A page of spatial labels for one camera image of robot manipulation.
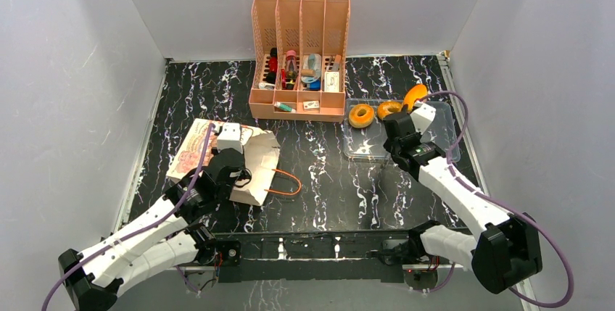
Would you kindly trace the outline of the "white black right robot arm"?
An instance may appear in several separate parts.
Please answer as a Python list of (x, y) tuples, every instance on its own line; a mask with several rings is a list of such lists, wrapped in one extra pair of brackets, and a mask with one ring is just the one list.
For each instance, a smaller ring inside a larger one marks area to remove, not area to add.
[(444, 257), (471, 270), (486, 290), (499, 294), (542, 271), (537, 229), (527, 219), (479, 198), (479, 189), (458, 173), (443, 149), (422, 142), (434, 116), (432, 110), (423, 114), (419, 109), (387, 115), (384, 148), (401, 170), (461, 217), (469, 233), (429, 220), (411, 229), (407, 243), (393, 250), (418, 263)]

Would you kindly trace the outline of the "printed paper bag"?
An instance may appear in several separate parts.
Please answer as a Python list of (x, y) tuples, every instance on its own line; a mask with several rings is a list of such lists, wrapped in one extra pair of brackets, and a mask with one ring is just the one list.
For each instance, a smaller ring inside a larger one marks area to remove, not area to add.
[(232, 202), (263, 205), (268, 194), (295, 196), (298, 177), (277, 168), (280, 145), (269, 130), (197, 118), (191, 124), (166, 173), (177, 183), (202, 163), (200, 178), (227, 185)]

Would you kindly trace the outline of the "orange oval bread roll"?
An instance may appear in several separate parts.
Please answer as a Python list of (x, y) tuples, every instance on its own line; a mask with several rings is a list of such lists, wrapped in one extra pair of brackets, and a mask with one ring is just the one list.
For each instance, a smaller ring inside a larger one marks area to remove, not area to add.
[(414, 109), (414, 105), (417, 101), (420, 101), (422, 98), (428, 95), (428, 88), (424, 84), (417, 84), (412, 87), (403, 99), (403, 107), (407, 109), (408, 112), (411, 112)]

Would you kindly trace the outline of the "orange fake bagel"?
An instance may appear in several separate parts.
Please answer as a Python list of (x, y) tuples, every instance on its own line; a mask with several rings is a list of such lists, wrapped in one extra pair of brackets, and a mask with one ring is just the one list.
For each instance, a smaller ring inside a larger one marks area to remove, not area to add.
[(383, 101), (377, 108), (377, 116), (383, 120), (388, 115), (398, 113), (403, 108), (403, 104), (398, 101)]
[(375, 118), (375, 112), (372, 106), (368, 104), (356, 104), (349, 111), (349, 124), (354, 128), (366, 128)]

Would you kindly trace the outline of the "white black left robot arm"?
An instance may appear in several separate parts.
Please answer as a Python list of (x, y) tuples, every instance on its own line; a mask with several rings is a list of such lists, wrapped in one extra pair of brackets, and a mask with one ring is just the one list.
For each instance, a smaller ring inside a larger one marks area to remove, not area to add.
[(246, 176), (242, 152), (215, 152), (118, 232), (80, 252), (63, 252), (58, 258), (66, 274), (62, 284), (75, 309), (109, 310), (127, 290), (164, 270), (225, 257), (231, 244), (218, 243), (200, 220), (228, 200)]

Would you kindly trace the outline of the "clear plastic tray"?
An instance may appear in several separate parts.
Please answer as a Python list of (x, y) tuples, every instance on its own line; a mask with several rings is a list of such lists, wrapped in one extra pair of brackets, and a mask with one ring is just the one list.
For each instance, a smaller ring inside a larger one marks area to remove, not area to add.
[(375, 117), (364, 128), (355, 128), (350, 119), (344, 119), (344, 153), (355, 161), (385, 162), (391, 154), (385, 147), (388, 140), (401, 138), (419, 144), (432, 143), (442, 151), (451, 151), (451, 157), (457, 162), (461, 156), (459, 148), (453, 146), (458, 135), (451, 106), (443, 101), (428, 101), (425, 107), (419, 107), (416, 113), (394, 114), (395, 121), (382, 121)]

